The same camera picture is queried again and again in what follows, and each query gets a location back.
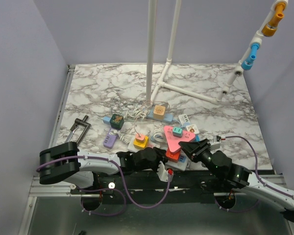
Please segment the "yellow cube socket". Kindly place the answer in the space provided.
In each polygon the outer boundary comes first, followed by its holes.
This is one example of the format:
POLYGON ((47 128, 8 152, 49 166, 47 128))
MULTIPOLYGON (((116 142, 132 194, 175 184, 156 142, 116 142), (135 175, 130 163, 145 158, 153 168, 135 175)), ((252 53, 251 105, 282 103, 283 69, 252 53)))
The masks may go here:
POLYGON ((148 146, 148 144, 149 144, 148 136, 145 136, 144 141, 137 141, 136 139, 134 139, 134 141, 133 141, 133 145, 136 149, 144 149, 148 146))

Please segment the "pink triangular power strip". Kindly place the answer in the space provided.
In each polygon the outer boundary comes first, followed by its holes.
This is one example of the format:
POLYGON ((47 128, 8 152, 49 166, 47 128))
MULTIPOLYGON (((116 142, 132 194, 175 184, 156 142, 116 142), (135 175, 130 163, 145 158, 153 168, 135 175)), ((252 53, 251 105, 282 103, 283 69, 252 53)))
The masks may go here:
POLYGON ((192 142, 196 139, 196 135, 192 132, 188 132, 185 130, 181 130, 180 136, 174 133, 174 128, 172 126, 164 126, 164 134, 167 141, 167 145, 169 148, 169 151, 171 153, 176 153, 181 150, 181 146, 179 143, 182 142, 192 142))

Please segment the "red cube socket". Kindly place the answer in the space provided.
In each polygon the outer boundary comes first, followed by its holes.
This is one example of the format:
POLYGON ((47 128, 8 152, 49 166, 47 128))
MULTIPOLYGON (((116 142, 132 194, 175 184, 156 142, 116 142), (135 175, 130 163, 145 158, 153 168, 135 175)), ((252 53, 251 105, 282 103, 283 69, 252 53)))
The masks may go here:
POLYGON ((179 157, 180 157, 180 152, 181 150, 173 153, 170 151, 170 149, 168 148, 167 151, 166 151, 166 157, 169 159, 169 161, 172 161, 172 162, 175 162, 177 163, 178 160, 179 160, 179 157))

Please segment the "white multicolour power strip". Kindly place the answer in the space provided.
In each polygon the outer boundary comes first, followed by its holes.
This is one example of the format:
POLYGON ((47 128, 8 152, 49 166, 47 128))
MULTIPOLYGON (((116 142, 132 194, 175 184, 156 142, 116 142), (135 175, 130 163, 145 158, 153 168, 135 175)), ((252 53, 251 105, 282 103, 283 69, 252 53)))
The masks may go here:
POLYGON ((164 149, 153 147, 146 147, 136 152, 130 152, 129 156, 125 157, 125 167, 128 170, 142 171, 151 169, 157 172, 160 163, 165 166, 165 169, 172 168, 180 171, 185 171, 189 166, 189 161, 185 156, 179 155, 177 161, 169 158, 169 152, 164 149))

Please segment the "teal plug adapter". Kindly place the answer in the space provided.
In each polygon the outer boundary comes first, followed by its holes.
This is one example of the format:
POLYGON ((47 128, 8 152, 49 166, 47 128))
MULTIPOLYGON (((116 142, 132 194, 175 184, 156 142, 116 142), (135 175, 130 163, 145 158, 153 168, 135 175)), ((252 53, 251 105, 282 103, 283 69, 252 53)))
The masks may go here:
POLYGON ((174 127, 172 129, 172 134, 175 137, 181 138, 183 136, 183 129, 182 128, 179 128, 179 127, 174 127))

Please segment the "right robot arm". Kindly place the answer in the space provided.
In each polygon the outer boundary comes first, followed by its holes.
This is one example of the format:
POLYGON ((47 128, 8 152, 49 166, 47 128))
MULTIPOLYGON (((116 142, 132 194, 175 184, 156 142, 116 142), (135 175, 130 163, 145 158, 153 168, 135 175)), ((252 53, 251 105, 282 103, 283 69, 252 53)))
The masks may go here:
POLYGON ((283 217, 294 223, 294 190, 263 179, 258 171, 235 164, 222 151, 211 152, 207 139, 199 142, 178 143, 194 163, 201 162, 216 177, 216 187, 222 192, 237 189, 275 207, 283 217))

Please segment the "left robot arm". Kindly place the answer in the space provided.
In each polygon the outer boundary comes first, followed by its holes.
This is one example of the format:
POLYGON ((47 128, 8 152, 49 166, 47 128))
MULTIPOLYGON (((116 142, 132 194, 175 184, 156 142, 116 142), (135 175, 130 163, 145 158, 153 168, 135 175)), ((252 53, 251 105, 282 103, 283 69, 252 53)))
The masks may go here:
POLYGON ((157 147, 147 147, 137 152, 117 152, 116 154, 80 153, 76 142, 67 142, 39 154, 40 165, 36 169, 42 185, 57 184, 62 181, 77 185, 87 193, 98 190, 99 182, 95 173, 107 175, 130 175, 134 172, 151 169, 159 180, 167 182, 169 171, 166 151, 157 147))

